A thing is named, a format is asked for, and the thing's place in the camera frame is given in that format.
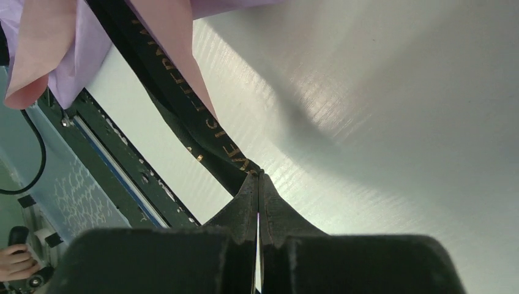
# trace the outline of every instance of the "pink fabric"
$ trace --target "pink fabric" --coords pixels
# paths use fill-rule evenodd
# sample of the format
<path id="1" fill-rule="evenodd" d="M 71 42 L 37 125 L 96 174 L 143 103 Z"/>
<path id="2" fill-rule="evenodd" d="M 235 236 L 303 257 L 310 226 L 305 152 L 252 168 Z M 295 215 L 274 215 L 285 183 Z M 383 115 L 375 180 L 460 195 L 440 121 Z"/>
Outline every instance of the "pink fabric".
<path id="1" fill-rule="evenodd" d="M 280 1 L 130 0 L 130 3 L 214 113 L 192 54 L 192 20 Z M 15 109 L 33 104 L 47 85 L 61 107 L 70 107 L 100 69 L 111 47 L 110 39 L 83 0 L 2 0 L 0 23 L 11 58 L 4 103 Z"/>

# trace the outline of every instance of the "white surface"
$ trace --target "white surface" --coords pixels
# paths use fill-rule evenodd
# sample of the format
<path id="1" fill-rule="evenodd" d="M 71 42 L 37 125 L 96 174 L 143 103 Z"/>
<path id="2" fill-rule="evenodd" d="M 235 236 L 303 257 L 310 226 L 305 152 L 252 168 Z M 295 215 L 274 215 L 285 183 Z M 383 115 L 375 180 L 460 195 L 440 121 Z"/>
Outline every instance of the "white surface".
<path id="1" fill-rule="evenodd" d="M 519 2 L 290 1 L 195 22 L 220 122 L 328 233 L 424 233 L 519 293 Z M 88 90 L 201 221 L 231 197 L 116 50 Z"/>

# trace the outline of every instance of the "fabric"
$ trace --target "fabric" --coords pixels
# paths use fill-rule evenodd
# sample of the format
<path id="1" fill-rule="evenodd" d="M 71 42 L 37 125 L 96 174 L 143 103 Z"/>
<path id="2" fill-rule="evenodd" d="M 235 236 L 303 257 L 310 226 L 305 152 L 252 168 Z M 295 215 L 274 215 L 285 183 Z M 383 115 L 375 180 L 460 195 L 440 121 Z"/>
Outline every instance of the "fabric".
<path id="1" fill-rule="evenodd" d="M 142 0 L 142 3 L 138 3 L 141 0 L 131 0 L 131 3 L 137 4 L 132 11 L 129 2 L 125 0 L 86 1 L 116 48 L 148 90 L 151 100 L 170 129 L 198 162 L 211 172 L 231 195 L 236 195 L 247 173 L 257 173 L 260 168 L 245 157 L 223 130 L 209 107 L 204 106 L 203 98 L 187 81 L 187 76 L 184 75 L 186 71 L 183 72 L 173 59 L 180 54 L 190 55 L 191 52 L 188 45 L 191 33 L 184 29 L 184 26 L 190 27 L 191 23 L 189 2 L 178 0 L 174 4 L 168 2 L 163 6 L 147 9 L 140 5 L 144 4 L 145 0 Z M 152 15 L 149 13 L 160 15 L 158 10 L 162 10 L 162 13 L 183 11 L 184 18 L 171 18 L 171 22 L 167 24 L 176 29 L 169 31 L 170 36 L 174 38 L 166 36 L 166 39 L 176 39 L 176 44 L 158 39 L 159 36 L 164 37 L 162 34 L 166 32 L 155 26 L 158 22 L 147 18 Z M 138 18 L 146 19 L 147 24 Z M 169 52 L 173 53 L 172 58 L 167 54 L 166 44 L 171 46 Z M 196 66 L 194 60 L 193 64 L 190 62 L 179 63 L 184 63 L 187 67 Z M 188 73 L 193 76 L 197 74 L 195 70 Z"/>
<path id="2" fill-rule="evenodd" d="M 131 0 L 138 13 L 154 27 L 172 59 L 179 61 L 185 78 L 212 109 L 200 70 L 191 54 L 192 20 L 234 9 L 281 0 Z M 167 7 L 157 11 L 153 7 Z M 24 109 L 48 86 L 62 108 L 71 106 L 79 92 L 99 70 L 111 41 L 83 0 L 3 0 L 0 23 L 9 47 L 9 87 L 4 103 Z M 157 23 L 182 25 L 173 46 Z"/>

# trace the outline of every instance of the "black ribbon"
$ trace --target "black ribbon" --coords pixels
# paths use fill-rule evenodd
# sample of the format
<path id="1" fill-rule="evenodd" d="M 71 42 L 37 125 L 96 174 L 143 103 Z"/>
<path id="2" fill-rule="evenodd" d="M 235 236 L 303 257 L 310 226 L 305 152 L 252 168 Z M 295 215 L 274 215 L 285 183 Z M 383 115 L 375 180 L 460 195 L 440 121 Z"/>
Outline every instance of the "black ribbon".
<path id="1" fill-rule="evenodd" d="M 258 172 L 259 166 L 246 158 L 227 135 L 125 0 L 86 2 L 170 129 L 235 196 L 247 173 Z"/>

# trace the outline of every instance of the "gold lettering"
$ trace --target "gold lettering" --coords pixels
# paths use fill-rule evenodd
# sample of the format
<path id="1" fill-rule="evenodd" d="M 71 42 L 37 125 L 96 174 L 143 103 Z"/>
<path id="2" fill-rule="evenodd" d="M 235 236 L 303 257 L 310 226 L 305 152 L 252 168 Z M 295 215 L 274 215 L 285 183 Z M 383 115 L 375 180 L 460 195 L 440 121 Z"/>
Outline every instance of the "gold lettering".
<path id="1" fill-rule="evenodd" d="M 162 58 L 162 65 L 166 68 L 166 70 L 170 70 L 170 69 L 174 69 L 175 68 L 173 63 L 171 63 L 171 61 L 169 59 L 167 59 L 167 58 Z"/>
<path id="2" fill-rule="evenodd" d="M 227 134 L 227 133 L 223 130 L 223 131 L 221 131 L 219 133 L 214 134 L 214 136 L 217 137 L 217 138 L 220 138 L 221 136 L 223 136 L 225 134 Z"/>
<path id="3" fill-rule="evenodd" d="M 218 123 L 213 119 L 212 126 L 209 125 L 209 118 L 206 119 L 207 127 L 214 130 L 218 127 Z"/>
<path id="4" fill-rule="evenodd" d="M 225 148 L 225 146 L 222 146 L 223 150 L 225 151 L 225 153 L 227 153 L 227 156 L 229 157 L 233 157 L 235 156 L 236 154 L 240 153 L 240 148 L 237 148 L 235 146 L 233 146 L 232 144 L 231 145 L 231 148 L 233 149 L 231 152 L 227 151 L 227 149 Z"/>
<path id="5" fill-rule="evenodd" d="M 203 104 L 202 104 L 202 105 L 196 105 L 196 104 L 193 102 L 193 100 L 191 100 L 191 104 L 193 104 L 193 106 L 195 107 L 195 109 L 196 109 L 198 112 L 200 112 L 200 111 L 206 109 L 206 107 L 205 107 Z"/>
<path id="6" fill-rule="evenodd" d="M 147 44 L 148 45 L 156 45 L 157 43 L 155 43 L 155 41 L 149 41 Z M 164 52 L 162 51 L 162 49 L 160 47 L 158 47 L 157 51 L 155 52 L 155 55 L 156 56 L 164 55 Z"/>
<path id="7" fill-rule="evenodd" d="M 249 164 L 249 161 L 246 158 L 236 158 L 236 159 L 233 159 L 233 162 L 243 162 L 244 163 L 242 165 L 242 167 L 240 168 L 240 170 L 245 170 Z"/>
<path id="8" fill-rule="evenodd" d="M 185 82 L 185 79 L 183 79 L 183 78 L 176 78 L 172 73 L 170 73 L 170 75 L 175 80 L 175 83 L 177 83 L 177 84 L 181 84 L 181 83 Z"/>

